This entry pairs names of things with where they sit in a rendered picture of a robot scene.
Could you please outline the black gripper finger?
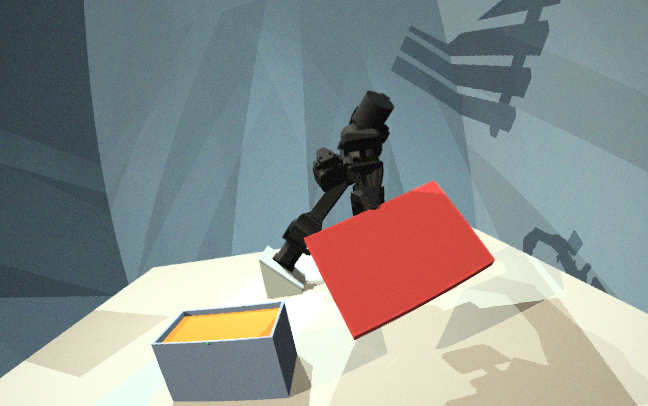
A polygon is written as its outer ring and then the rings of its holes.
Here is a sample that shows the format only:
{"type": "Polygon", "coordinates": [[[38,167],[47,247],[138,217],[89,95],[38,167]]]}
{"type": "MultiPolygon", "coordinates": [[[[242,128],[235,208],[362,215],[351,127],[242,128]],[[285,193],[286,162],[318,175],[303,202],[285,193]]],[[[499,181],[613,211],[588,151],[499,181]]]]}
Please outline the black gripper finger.
{"type": "Polygon", "coordinates": [[[383,162],[366,162],[347,167],[348,178],[359,184],[371,210],[377,209],[383,179],[383,162]]]}
{"type": "MultiPolygon", "coordinates": [[[[380,205],[382,203],[383,198],[384,198],[384,186],[381,186],[378,205],[380,205]]],[[[369,205],[368,205],[368,203],[367,203],[367,201],[366,201],[366,199],[365,199],[365,197],[363,195],[362,190],[352,191],[351,192],[351,199],[352,199],[353,203],[356,203],[356,204],[362,203],[362,205],[364,206],[366,211],[370,210],[370,207],[369,207],[369,205]]]]}

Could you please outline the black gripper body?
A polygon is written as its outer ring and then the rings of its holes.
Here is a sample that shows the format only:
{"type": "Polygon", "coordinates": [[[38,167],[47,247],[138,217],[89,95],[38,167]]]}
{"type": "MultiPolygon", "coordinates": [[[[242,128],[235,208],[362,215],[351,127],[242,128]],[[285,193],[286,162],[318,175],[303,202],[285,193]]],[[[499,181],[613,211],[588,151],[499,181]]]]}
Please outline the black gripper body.
{"type": "MultiPolygon", "coordinates": [[[[344,156],[349,155],[351,160],[351,164],[347,164],[347,167],[354,164],[379,161],[379,157],[375,154],[375,148],[378,149],[378,152],[383,151],[382,137],[379,131],[375,129],[347,132],[342,137],[342,144],[344,156]]],[[[362,203],[353,203],[352,199],[351,206],[353,216],[366,211],[362,203]]]]}

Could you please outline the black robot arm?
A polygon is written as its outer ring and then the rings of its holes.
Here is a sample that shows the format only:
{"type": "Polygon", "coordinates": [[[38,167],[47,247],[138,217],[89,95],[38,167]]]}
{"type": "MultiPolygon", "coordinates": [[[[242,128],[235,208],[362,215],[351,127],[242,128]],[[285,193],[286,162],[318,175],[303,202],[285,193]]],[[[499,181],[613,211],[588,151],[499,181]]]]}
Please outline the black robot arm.
{"type": "Polygon", "coordinates": [[[349,155],[344,156],[342,137],[350,131],[366,129],[378,130],[382,143],[385,143],[390,132],[384,124],[395,108],[390,97],[367,91],[360,106],[351,115],[349,125],[342,130],[337,149],[340,154],[321,148],[316,150],[317,161],[313,161],[313,173],[324,194],[311,211],[301,214],[293,220],[281,237],[286,242],[272,258],[291,273],[302,253],[310,256],[304,238],[322,231],[322,222],[349,185],[347,164],[351,164],[349,155]]]}

